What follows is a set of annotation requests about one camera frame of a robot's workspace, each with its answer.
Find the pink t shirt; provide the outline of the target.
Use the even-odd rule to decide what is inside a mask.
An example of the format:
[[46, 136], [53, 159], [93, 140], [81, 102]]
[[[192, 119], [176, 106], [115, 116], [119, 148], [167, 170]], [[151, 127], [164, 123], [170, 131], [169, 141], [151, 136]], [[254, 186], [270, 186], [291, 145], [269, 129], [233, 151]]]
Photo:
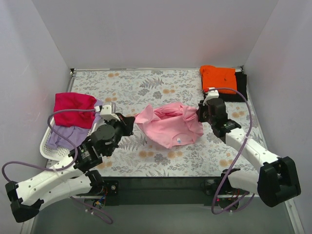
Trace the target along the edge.
[[171, 149], [194, 144], [203, 136], [203, 125], [198, 121], [197, 108], [181, 102], [158, 108], [147, 105], [135, 116], [135, 124], [151, 141]]

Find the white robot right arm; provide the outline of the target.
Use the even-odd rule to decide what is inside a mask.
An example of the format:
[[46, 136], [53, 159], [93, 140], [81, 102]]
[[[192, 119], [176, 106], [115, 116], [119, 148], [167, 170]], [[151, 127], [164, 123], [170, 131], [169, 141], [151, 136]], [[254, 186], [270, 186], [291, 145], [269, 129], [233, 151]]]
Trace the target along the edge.
[[213, 134], [223, 143], [237, 150], [258, 172], [248, 175], [239, 168], [230, 167], [221, 174], [216, 189], [227, 194], [235, 190], [258, 195], [269, 207], [274, 207], [301, 194], [295, 162], [288, 156], [280, 157], [247, 137], [241, 126], [228, 118], [222, 99], [201, 100], [198, 105], [199, 122], [210, 124]]

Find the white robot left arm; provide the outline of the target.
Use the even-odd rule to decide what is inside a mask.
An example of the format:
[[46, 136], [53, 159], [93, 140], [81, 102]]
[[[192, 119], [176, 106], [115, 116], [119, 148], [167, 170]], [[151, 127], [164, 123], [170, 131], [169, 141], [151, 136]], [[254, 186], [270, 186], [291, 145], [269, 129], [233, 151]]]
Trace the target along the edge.
[[32, 219], [47, 206], [71, 196], [115, 194], [111, 187], [118, 183], [106, 182], [95, 168], [103, 157], [112, 156], [122, 137], [133, 135], [135, 117], [118, 113], [117, 118], [105, 120], [76, 150], [47, 171], [5, 185], [16, 222]]

